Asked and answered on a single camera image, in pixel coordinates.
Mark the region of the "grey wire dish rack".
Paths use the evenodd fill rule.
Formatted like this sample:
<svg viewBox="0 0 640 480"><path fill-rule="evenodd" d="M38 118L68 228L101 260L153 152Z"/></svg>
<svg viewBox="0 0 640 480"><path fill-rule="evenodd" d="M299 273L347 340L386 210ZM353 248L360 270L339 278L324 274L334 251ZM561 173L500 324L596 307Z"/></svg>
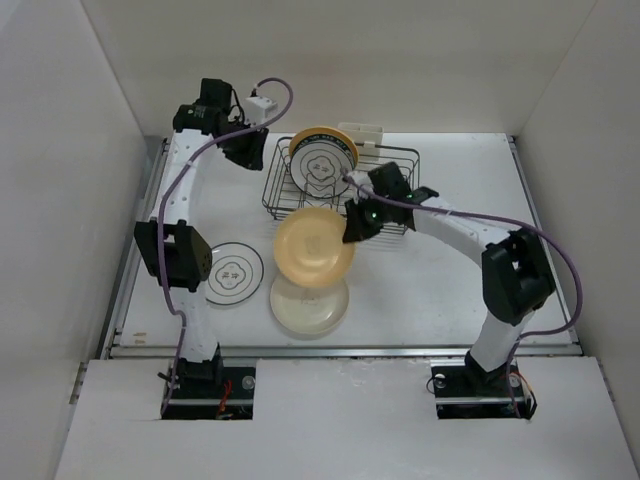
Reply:
<svg viewBox="0 0 640 480"><path fill-rule="evenodd" d="M335 185L312 186L307 181L298 184L294 180L289 156L291 137L283 136L277 142L269 167L262 195L262 205L274 220L284 220L292 212L307 207L331 209L347 217L345 203L355 195L351 187L339 193ZM380 195L391 198L401 193L409 194L419 188L420 154L415 149L380 146L391 156L364 155L356 171L365 179L373 172L372 184L380 188Z"/></svg>

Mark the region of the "yellow shallow plate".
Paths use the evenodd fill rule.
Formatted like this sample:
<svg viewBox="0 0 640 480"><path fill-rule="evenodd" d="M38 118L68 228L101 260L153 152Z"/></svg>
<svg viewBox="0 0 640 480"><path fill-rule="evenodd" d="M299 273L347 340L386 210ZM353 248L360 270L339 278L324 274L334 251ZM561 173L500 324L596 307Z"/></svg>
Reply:
<svg viewBox="0 0 640 480"><path fill-rule="evenodd" d="M355 245L342 241L345 230L345 218L334 210L306 207L292 212L274 239L280 273L305 288L325 288L342 280L355 257Z"/></svg>

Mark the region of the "white plate green rim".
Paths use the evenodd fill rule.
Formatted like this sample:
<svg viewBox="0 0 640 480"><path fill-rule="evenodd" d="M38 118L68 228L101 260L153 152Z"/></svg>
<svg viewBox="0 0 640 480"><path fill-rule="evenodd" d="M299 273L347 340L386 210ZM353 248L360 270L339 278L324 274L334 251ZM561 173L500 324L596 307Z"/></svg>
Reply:
<svg viewBox="0 0 640 480"><path fill-rule="evenodd" d="M297 148L291 158L290 175L303 193L329 199L349 188L342 175L344 170L353 168L354 158L349 149L320 141Z"/></svg>
<svg viewBox="0 0 640 480"><path fill-rule="evenodd" d="M234 306L249 299L264 278L264 262L251 246L225 242L214 246L206 300L216 306Z"/></svg>

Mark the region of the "cream shallow plate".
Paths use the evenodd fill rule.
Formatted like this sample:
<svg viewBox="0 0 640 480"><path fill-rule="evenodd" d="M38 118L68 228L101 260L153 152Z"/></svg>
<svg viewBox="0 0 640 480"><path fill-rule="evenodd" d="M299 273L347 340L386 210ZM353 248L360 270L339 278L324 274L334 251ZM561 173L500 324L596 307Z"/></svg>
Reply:
<svg viewBox="0 0 640 480"><path fill-rule="evenodd" d="M302 337L324 335L345 317L350 292L344 280L323 288L306 288L278 275L270 295L272 313L279 324Z"/></svg>

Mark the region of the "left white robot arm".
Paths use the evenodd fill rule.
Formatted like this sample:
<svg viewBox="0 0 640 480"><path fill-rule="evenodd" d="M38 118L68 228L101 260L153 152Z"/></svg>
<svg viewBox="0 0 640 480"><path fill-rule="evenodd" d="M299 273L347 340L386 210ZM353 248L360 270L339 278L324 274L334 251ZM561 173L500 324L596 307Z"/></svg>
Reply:
<svg viewBox="0 0 640 480"><path fill-rule="evenodd" d="M158 199L148 219L134 227L147 271L180 321L167 380L181 389L191 385L201 396L217 394L224 382L219 342L205 311L204 284L213 254L196 226L202 183L215 159L261 170L268 134L264 124L277 110L275 101L257 92L241 100L229 83L203 79L198 98L181 105L173 117Z"/></svg>

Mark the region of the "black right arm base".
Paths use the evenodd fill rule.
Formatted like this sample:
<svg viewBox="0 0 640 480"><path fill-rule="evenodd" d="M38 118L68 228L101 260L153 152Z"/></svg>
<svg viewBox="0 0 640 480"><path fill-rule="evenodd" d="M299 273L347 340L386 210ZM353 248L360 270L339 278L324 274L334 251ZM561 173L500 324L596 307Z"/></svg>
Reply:
<svg viewBox="0 0 640 480"><path fill-rule="evenodd" d="M465 365L432 363L426 387L434 395L439 420L531 420L538 407L516 363L510 366L509 375L502 369L487 383L473 380Z"/></svg>

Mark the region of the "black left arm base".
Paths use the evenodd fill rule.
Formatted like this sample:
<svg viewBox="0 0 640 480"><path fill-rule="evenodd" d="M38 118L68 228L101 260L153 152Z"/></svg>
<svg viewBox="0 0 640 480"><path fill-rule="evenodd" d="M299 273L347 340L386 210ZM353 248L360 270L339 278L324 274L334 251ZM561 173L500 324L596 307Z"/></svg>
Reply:
<svg viewBox="0 0 640 480"><path fill-rule="evenodd" d="M178 361L175 381L172 370L160 374L167 381L160 416L163 420L252 420L256 368L229 366L222 359L194 363Z"/></svg>

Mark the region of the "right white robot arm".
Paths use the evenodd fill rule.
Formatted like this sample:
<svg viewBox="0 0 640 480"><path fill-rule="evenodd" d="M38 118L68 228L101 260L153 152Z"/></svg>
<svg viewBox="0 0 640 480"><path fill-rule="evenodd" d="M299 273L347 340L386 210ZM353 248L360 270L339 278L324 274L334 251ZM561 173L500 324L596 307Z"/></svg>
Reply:
<svg viewBox="0 0 640 480"><path fill-rule="evenodd" d="M465 358L463 381L477 394L495 387L510 362L510 352L533 313L556 290L538 234L523 226L506 227L505 219L455 210L426 186L416 189L394 162L368 172L341 172L353 191L345 203L343 242L363 242L396 224L435 238L461 253L481 271L487 316Z"/></svg>

